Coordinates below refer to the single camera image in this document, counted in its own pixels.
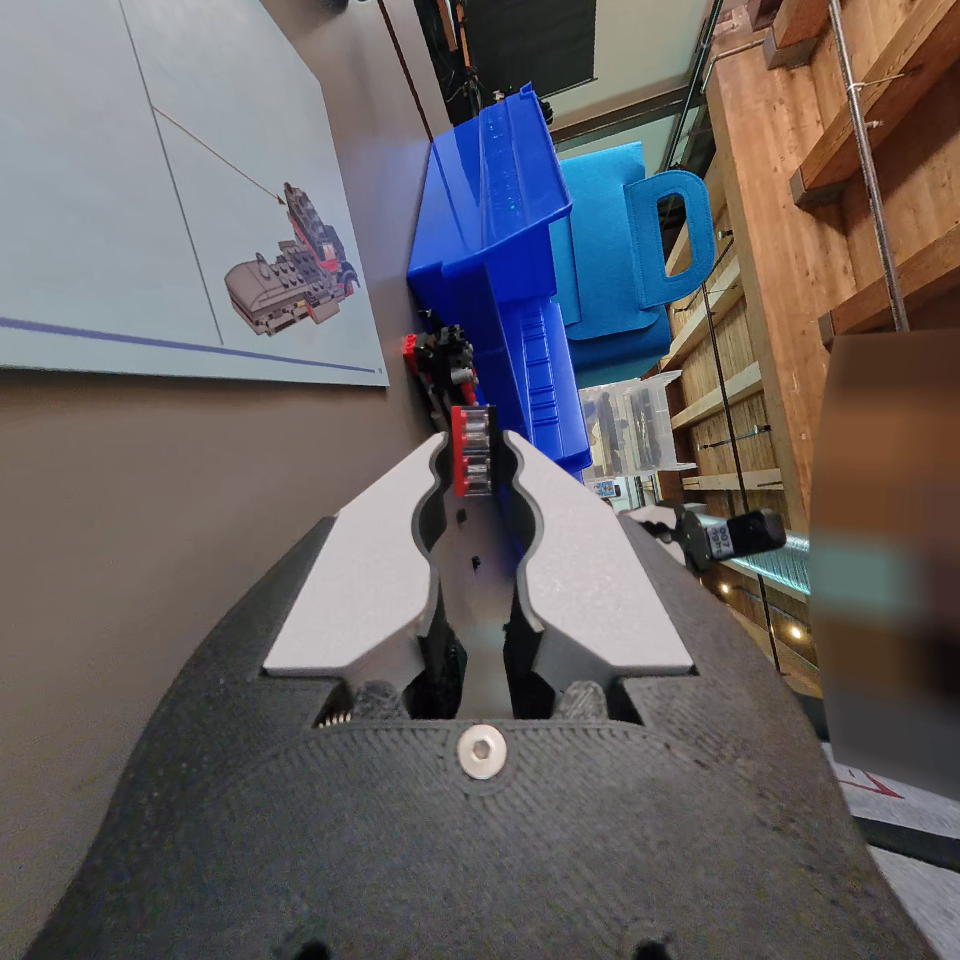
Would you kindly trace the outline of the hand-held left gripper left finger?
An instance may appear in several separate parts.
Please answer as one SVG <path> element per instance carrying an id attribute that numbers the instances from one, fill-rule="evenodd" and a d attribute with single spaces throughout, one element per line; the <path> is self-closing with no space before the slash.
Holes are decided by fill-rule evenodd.
<path id="1" fill-rule="evenodd" d="M 336 514 L 262 668 L 271 677 L 371 682 L 416 718 L 460 708 L 460 641 L 431 557 L 447 529 L 450 437 L 427 438 Z"/>

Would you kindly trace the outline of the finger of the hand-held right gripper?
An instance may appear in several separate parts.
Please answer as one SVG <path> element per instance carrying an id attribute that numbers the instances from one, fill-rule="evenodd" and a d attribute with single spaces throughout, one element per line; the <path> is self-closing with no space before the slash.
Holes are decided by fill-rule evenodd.
<path id="1" fill-rule="evenodd" d="M 648 506 L 621 512 L 622 520 L 637 523 L 653 538 L 663 544 L 678 543 L 683 519 L 683 507 Z"/>

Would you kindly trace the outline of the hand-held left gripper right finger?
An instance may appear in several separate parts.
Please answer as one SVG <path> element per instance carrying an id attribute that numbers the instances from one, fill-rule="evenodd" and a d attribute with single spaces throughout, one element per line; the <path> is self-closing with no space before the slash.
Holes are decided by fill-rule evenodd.
<path id="1" fill-rule="evenodd" d="M 686 677 L 695 662 L 615 511 L 519 433 L 501 434 L 501 516 L 517 559 L 503 660 L 515 718 L 577 682 Z"/>

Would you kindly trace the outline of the red black toy brick assembly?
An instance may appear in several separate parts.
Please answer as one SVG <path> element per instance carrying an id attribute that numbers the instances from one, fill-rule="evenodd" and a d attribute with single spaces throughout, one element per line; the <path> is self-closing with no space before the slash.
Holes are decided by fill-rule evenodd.
<path id="1" fill-rule="evenodd" d="M 452 407 L 450 436 L 454 494 L 458 498 L 494 494 L 498 488 L 497 407 Z"/>

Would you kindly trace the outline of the grey desk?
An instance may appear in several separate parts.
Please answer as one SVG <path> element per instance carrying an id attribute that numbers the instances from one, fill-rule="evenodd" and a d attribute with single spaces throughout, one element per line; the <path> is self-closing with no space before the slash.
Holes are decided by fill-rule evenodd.
<path id="1" fill-rule="evenodd" d="M 2 958 L 65 894 L 158 702 L 322 517 L 426 438 L 402 339 L 426 128 L 412 2 L 264 2 L 328 102 L 387 388 L 2 372 Z"/>

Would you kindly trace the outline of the clear plastic organizer box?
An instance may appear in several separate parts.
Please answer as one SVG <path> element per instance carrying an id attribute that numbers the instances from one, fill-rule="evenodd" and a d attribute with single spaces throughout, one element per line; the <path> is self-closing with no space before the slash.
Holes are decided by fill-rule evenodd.
<path id="1" fill-rule="evenodd" d="M 579 391 L 592 459 L 582 470 L 585 483 L 697 471 L 678 458 L 671 425 L 666 387 L 680 376 L 668 371 Z"/>

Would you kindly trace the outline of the blue plastic bin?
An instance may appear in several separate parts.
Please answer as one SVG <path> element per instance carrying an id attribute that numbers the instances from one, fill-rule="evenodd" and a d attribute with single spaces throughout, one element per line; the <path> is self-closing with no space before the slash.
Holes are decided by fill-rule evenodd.
<path id="1" fill-rule="evenodd" d="M 561 308 L 542 296 L 494 305 L 503 342 L 475 350 L 485 401 L 502 428 L 581 482 L 593 460 Z"/>
<path id="2" fill-rule="evenodd" d="M 531 83 L 441 134 L 429 157 L 407 280 L 418 305 L 467 326 L 467 275 L 485 276 L 494 302 L 552 299 L 550 227 L 570 192 Z"/>

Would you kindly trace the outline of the grey toy brick car model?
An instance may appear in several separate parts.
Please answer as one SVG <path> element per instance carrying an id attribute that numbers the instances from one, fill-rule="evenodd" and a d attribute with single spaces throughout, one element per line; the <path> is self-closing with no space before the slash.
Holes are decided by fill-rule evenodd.
<path id="1" fill-rule="evenodd" d="M 402 355 L 437 432 L 449 431 L 453 407 L 479 405 L 474 349 L 461 325 L 409 334 Z"/>

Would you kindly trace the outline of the blue felt bag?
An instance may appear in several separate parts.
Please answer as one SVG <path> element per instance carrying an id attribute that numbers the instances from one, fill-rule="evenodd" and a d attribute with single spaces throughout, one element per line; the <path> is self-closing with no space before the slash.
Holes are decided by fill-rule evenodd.
<path id="1" fill-rule="evenodd" d="M 686 170 L 648 176 L 642 144 L 563 159 L 569 213 L 549 227 L 559 306 L 582 386 L 639 378 L 668 353 L 666 306 L 695 293 L 716 258 L 705 181 Z M 691 261 L 669 275 L 659 203 L 683 201 Z"/>

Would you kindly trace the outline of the metal threaded rod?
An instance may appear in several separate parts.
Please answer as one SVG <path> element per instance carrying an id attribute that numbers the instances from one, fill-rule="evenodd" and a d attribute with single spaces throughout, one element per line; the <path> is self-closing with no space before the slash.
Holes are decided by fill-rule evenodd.
<path id="1" fill-rule="evenodd" d="M 892 247 L 890 246 L 883 211 L 882 191 L 869 140 L 868 125 L 860 102 L 860 92 L 870 87 L 877 87 L 892 82 L 895 79 L 903 78 L 907 74 L 904 71 L 900 71 L 899 73 L 885 76 L 878 80 L 857 81 L 855 79 L 853 62 L 842 24 L 841 4 L 839 1 L 828 1 L 827 7 L 831 30 L 836 43 L 842 81 L 846 90 L 846 102 L 856 142 L 860 169 L 868 196 L 873 231 L 883 270 L 886 293 L 891 307 L 894 330 L 896 332 L 906 333 L 910 331 L 910 325 L 907 316 L 905 296 L 899 280 Z"/>

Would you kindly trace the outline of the toy brick instruction booklet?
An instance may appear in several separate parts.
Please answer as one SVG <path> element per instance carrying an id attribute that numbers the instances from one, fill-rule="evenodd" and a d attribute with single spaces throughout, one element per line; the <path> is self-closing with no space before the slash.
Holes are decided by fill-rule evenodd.
<path id="1" fill-rule="evenodd" d="M 261 2 L 1 4 L 2 369 L 386 387 L 321 84 Z"/>

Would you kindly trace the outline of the black screen panel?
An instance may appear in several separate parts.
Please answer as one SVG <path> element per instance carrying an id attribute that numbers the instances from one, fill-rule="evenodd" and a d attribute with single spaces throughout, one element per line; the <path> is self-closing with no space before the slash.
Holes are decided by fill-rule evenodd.
<path id="1" fill-rule="evenodd" d="M 595 1 L 415 1 L 450 123 L 530 86 L 549 99 L 594 79 Z"/>

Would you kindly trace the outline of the silver ventilation duct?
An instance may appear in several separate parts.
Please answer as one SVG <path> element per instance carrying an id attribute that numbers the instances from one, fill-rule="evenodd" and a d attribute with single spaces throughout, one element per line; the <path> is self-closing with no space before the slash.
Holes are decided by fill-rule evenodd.
<path id="1" fill-rule="evenodd" d="M 783 547 L 761 554 L 730 558 L 723 565 L 802 603 L 810 601 L 810 541 L 807 535 L 786 532 Z"/>

